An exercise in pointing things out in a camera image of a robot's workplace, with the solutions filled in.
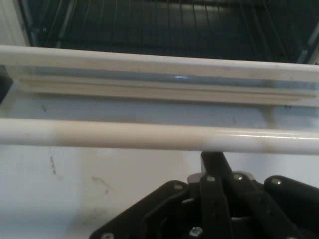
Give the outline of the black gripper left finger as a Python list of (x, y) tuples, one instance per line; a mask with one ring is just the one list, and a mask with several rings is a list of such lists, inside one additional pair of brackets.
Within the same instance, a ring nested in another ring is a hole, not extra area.
[(223, 177), (232, 174), (223, 153), (203, 152), (204, 172), (188, 183), (164, 183), (90, 234), (91, 239), (231, 239)]

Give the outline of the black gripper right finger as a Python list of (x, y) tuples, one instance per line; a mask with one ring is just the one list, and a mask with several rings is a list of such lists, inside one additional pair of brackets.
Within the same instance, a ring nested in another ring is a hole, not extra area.
[(219, 222), (223, 239), (317, 239), (319, 190), (278, 175), (258, 183), (220, 153)]

